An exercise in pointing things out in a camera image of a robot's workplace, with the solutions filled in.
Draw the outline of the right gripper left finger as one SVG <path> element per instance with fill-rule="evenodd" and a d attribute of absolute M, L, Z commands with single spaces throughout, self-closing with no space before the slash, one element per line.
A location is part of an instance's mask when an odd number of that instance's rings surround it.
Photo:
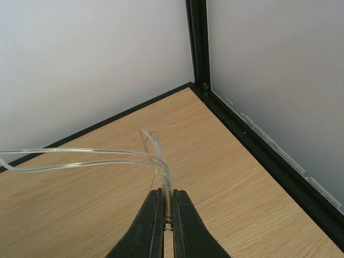
<path fill-rule="evenodd" d="M 163 257 L 164 203 L 162 189 L 151 190 L 131 226 L 107 257 Z"/>

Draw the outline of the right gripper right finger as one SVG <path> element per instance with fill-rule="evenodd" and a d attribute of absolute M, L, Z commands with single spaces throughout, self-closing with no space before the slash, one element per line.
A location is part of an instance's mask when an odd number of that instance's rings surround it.
<path fill-rule="evenodd" d="M 230 257 L 207 230 L 186 191 L 173 191 L 172 212 L 175 257 Z"/>

